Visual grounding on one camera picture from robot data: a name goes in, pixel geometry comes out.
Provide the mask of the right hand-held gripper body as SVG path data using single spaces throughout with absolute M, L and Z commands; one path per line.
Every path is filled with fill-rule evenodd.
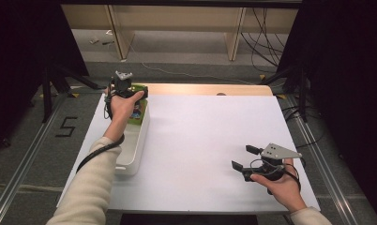
M 288 148 L 270 143 L 266 148 L 260 148 L 259 154 L 262 165 L 254 168 L 249 165 L 244 169 L 244 179 L 250 181 L 250 176 L 254 173 L 264 176 L 270 181 L 279 180 L 285 173 L 283 160 L 286 158 L 301 158 L 302 155 Z

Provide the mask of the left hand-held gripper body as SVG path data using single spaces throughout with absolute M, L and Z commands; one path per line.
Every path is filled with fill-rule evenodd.
M 130 98 L 135 94 L 132 87 L 132 73 L 116 71 L 110 82 L 110 95 L 121 98 Z

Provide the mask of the green cartoon phone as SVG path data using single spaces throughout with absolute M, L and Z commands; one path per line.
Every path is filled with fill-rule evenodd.
M 136 86 L 143 85 L 134 83 L 129 89 L 128 89 L 128 97 L 132 97 L 135 93 L 139 92 L 136 90 Z M 144 113 L 147 106 L 147 98 L 146 99 L 139 99 L 135 102 L 132 115 L 130 116 L 128 122 L 132 125 L 140 125 L 143 122 Z

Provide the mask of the white storage box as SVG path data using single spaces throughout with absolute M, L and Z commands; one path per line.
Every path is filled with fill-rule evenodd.
M 122 152 L 116 160 L 116 174 L 134 175 L 139 170 L 149 124 L 150 111 L 147 101 L 143 122 L 140 125 L 128 122 L 126 126 L 125 140 L 120 144 Z

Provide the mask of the person's left hand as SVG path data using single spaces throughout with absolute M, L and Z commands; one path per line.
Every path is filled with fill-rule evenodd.
M 135 103 L 143 97 L 144 91 L 139 91 L 128 98 L 112 96 L 109 89 L 105 90 L 105 94 L 110 97 L 111 120 L 113 122 L 123 121 L 126 123 L 133 113 Z

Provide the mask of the person's right hand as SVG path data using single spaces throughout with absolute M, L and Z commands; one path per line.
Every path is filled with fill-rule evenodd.
M 259 174 L 252 174 L 250 178 L 268 188 L 280 204 L 285 206 L 290 213 L 294 213 L 307 208 L 307 206 L 301 196 L 300 187 L 294 180 L 296 176 L 294 161 L 291 158 L 286 158 L 283 162 L 287 173 L 277 181 L 270 181 Z

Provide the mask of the white table cover sheet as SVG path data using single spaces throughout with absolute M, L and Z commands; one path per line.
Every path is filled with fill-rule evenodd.
M 165 96 L 148 99 L 139 170 L 114 178 L 112 210 L 167 214 L 282 214 L 265 189 L 233 162 L 256 164 L 247 145 L 294 142 L 273 96 Z

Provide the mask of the beige wooden shelf unit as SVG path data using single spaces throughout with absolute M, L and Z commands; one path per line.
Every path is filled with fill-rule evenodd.
M 224 35 L 228 58 L 233 61 L 241 33 L 288 34 L 297 11 L 267 7 L 150 7 L 116 5 L 63 5 L 72 29 L 110 30 L 117 57 L 128 57 L 137 31 L 217 32 Z

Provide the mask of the black curtain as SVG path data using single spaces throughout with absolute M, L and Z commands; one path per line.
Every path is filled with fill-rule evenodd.
M 377 215 L 377 0 L 301 0 L 279 66 L 301 66 Z
M 0 0 L 0 143 L 42 85 L 46 71 L 60 92 L 68 90 L 66 77 L 89 84 L 61 4 Z

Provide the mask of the aluminium floor rail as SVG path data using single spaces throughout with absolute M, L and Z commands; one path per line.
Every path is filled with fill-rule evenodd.
M 304 154 L 305 171 L 321 210 L 334 225 L 359 225 L 350 200 L 362 201 L 362 191 L 339 156 L 318 110 L 307 101 L 308 121 L 304 122 L 298 112 L 294 113 L 298 103 L 297 94 L 289 95 L 287 106 L 292 109 L 285 115 L 296 149 Z
M 51 112 L 45 115 L 45 120 L 40 120 L 40 126 L 35 133 L 35 137 L 30 141 L 30 145 L 26 148 L 24 155 L 19 162 L 14 174 L 9 181 L 5 184 L 0 194 L 0 223 L 7 213 L 11 203 L 13 202 L 16 194 L 18 193 L 25 176 L 29 172 L 41 145 L 43 144 L 50 128 L 53 125 L 54 119 L 59 113 L 60 107 L 68 97 L 67 94 L 59 94 L 55 99 Z

